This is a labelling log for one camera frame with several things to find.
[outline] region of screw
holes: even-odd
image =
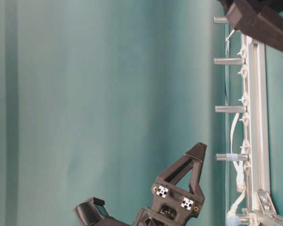
[[[267,203],[267,199],[265,197],[260,197],[261,202]]]
[[[263,208],[264,208],[264,211],[269,211],[270,210],[270,206],[269,205],[264,205]]]

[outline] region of teal backdrop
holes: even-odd
[[[78,226],[91,196],[131,223],[199,141],[206,202],[189,225],[224,225],[222,14],[210,0],[0,0],[0,226]]]

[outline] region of black 3d-printed part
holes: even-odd
[[[152,186],[153,205],[138,212],[134,226],[185,226],[190,218],[198,217],[204,203],[199,180],[206,148],[203,143],[196,144],[158,175]],[[185,191],[176,184],[190,170],[189,191]],[[90,198],[74,212],[82,226],[128,226],[110,216],[104,205],[104,200]]]
[[[283,52],[283,0],[220,0],[235,30]]]
[[[153,205],[141,209],[133,226],[184,226],[197,218],[205,197],[199,185],[207,146],[196,144],[173,165],[160,173],[152,186]],[[190,171],[189,191],[176,184]]]

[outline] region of white cable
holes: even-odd
[[[231,154],[233,154],[233,136],[234,136],[234,131],[239,119],[240,113],[236,113],[232,126],[231,126],[231,134],[230,134],[230,139],[231,139]],[[241,192],[241,195],[237,198],[237,200],[232,204],[230,210],[227,213],[227,218],[233,218],[236,216],[237,209],[239,207],[239,204],[243,201],[245,198],[245,193],[246,193],[246,185],[244,181],[244,169],[243,169],[243,161],[239,161],[239,164],[237,161],[233,161],[234,167],[237,171],[237,178],[236,178],[236,183],[237,183],[237,191]]]
[[[240,203],[243,201],[243,199],[245,198],[245,193],[246,193],[246,188],[244,186],[244,190],[242,192],[242,194],[237,198],[237,200],[232,204],[230,211],[228,211],[227,213],[227,217],[231,218],[231,217],[235,217],[236,213],[237,213],[237,209],[240,205]]]
[[[226,42],[225,54],[227,54],[228,51],[230,51],[230,37],[234,34],[234,32],[235,30],[233,29],[230,35],[225,39],[225,42]]]
[[[231,127],[231,154],[233,154],[233,136],[234,136],[234,131],[239,119],[240,113],[236,113],[233,122],[232,122],[232,127]],[[243,161],[240,161],[239,164],[237,161],[233,161],[234,167],[237,171],[237,178],[236,178],[236,183],[237,183],[237,192],[242,193],[244,188],[245,188],[245,183],[244,183],[244,170],[243,170]]]
[[[232,122],[232,127],[231,127],[231,134],[230,134],[230,139],[231,139],[231,154],[233,154],[233,137],[234,137],[234,132],[235,132],[235,128],[239,119],[239,115],[240,113],[236,113],[233,122]],[[237,161],[233,161],[234,167],[236,169],[236,171],[239,170],[239,166]]]

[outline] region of metal rod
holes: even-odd
[[[239,219],[240,219],[241,224],[243,224],[243,225],[249,225],[250,224],[250,217],[249,216],[239,215]]]
[[[228,24],[228,20],[225,16],[215,16],[213,20],[215,24]]]
[[[243,65],[245,59],[243,58],[214,58],[216,65]]]
[[[249,156],[247,154],[216,154],[217,161],[247,161]]]
[[[245,106],[215,106],[215,112],[219,113],[244,113]]]

